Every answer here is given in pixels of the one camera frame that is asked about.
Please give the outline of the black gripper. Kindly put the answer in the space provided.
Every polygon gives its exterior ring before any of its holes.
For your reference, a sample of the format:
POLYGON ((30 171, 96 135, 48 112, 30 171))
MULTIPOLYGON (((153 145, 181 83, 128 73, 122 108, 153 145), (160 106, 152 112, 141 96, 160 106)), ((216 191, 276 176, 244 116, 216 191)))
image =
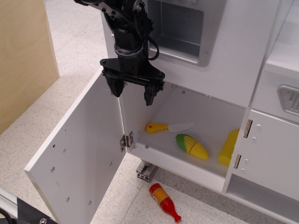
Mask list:
POLYGON ((150 64, 144 52, 135 55, 118 55, 117 58, 102 59, 103 75, 116 97, 119 97, 125 82, 144 86, 146 106, 153 104, 154 98, 164 88, 165 74, 150 64))

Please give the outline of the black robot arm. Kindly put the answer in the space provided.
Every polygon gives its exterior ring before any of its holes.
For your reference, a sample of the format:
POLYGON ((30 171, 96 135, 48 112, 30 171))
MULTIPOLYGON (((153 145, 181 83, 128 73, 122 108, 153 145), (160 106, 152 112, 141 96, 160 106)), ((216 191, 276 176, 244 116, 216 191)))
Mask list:
POLYGON ((102 74, 116 97, 124 89, 125 82, 145 88, 146 105, 152 105, 154 97, 164 88, 165 74, 152 66, 159 52, 149 56, 148 44, 158 45, 150 37, 153 20, 145 10, 142 0, 78 0, 77 4, 100 10, 114 35, 114 51, 117 58, 102 59, 102 74))

